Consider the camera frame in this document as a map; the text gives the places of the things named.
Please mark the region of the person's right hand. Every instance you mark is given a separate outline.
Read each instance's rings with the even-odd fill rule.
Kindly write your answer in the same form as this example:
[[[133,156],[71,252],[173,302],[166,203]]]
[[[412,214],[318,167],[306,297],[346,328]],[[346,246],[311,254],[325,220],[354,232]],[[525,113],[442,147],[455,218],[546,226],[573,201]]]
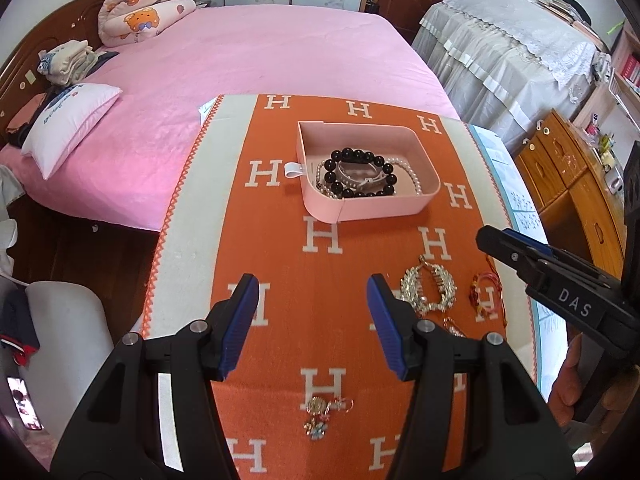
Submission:
[[[578,363],[582,355],[582,334],[573,338],[567,350],[566,359],[558,378],[552,386],[548,407],[561,428],[574,416],[574,405],[582,395],[582,382],[578,376]],[[616,379],[602,396],[601,403],[605,414],[593,430],[591,442],[606,440],[625,415],[631,400],[639,388],[639,369],[634,367]]]

